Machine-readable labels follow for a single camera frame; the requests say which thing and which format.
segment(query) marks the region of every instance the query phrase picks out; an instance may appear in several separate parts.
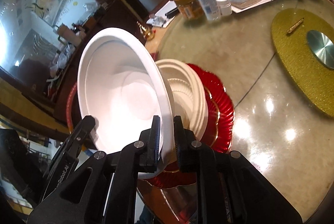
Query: glass table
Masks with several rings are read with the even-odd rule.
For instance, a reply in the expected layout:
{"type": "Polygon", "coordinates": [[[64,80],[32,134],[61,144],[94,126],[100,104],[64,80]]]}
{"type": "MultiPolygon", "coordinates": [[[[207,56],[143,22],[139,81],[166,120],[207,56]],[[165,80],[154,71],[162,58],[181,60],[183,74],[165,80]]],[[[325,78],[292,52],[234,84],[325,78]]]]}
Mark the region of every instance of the glass table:
{"type": "MultiPolygon", "coordinates": [[[[334,119],[298,89],[275,51],[272,20],[287,8],[308,10],[334,27],[329,0],[276,0],[217,23],[177,16],[147,49],[158,46],[158,59],[193,63],[221,79],[235,107],[230,149],[240,151],[306,221],[334,179],[334,119]]],[[[164,223],[185,223],[195,212],[195,186],[159,190],[140,182],[138,189],[164,223]],[[158,206],[152,197],[159,195],[158,206]]]]}

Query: small white container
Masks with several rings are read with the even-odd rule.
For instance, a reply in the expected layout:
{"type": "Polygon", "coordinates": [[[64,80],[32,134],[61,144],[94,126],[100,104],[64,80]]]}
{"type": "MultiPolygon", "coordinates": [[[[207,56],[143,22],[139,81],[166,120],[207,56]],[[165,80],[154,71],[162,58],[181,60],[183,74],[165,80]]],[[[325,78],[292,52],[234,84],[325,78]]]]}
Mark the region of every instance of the small white container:
{"type": "Polygon", "coordinates": [[[229,16],[232,14],[232,6],[230,0],[216,0],[222,16],[229,16]]]}

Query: white bowl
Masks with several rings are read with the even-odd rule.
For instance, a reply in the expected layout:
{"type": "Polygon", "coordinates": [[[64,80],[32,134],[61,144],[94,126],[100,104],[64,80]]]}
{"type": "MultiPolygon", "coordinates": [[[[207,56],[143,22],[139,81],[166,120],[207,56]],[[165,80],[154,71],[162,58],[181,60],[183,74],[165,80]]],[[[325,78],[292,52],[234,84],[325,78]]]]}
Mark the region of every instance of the white bowl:
{"type": "Polygon", "coordinates": [[[154,115],[160,116],[158,170],[139,173],[140,179],[156,176],[171,159],[173,99],[169,99],[165,83],[140,41],[119,28],[97,33],[81,56],[79,106],[82,117],[92,115],[96,119],[91,136],[98,150],[107,154],[122,150],[137,141],[141,131],[151,128],[154,115]]]}
{"type": "Polygon", "coordinates": [[[182,118],[183,126],[201,140],[208,121],[208,106],[204,87],[196,72],[187,64],[175,59],[156,61],[161,74],[169,82],[173,92],[175,116],[182,118]]]}

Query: gold stick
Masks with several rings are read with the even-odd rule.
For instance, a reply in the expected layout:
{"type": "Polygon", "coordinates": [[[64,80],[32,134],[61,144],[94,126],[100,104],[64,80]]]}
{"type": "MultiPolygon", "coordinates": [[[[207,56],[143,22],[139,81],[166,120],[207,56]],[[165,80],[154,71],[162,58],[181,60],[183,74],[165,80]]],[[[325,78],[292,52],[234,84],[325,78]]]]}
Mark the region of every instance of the gold stick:
{"type": "Polygon", "coordinates": [[[295,23],[291,28],[289,28],[289,29],[287,30],[287,35],[288,35],[288,34],[291,34],[293,31],[295,31],[296,28],[297,28],[298,26],[300,26],[301,23],[302,23],[303,21],[304,21],[304,18],[301,18],[297,23],[295,23]]]}

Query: red plate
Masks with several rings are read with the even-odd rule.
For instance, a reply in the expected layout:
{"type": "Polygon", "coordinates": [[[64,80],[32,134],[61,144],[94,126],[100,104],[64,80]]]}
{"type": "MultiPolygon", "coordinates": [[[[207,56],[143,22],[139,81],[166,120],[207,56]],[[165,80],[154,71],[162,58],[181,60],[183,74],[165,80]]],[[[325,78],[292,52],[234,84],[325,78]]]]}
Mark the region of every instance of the red plate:
{"type": "MultiPolygon", "coordinates": [[[[220,79],[211,72],[203,71],[194,64],[188,64],[201,79],[205,99],[208,104],[208,124],[201,142],[217,152],[227,152],[231,144],[234,108],[220,79]]],[[[196,174],[179,172],[177,162],[169,164],[165,170],[147,180],[159,188],[172,188],[196,183],[196,174]]]]}

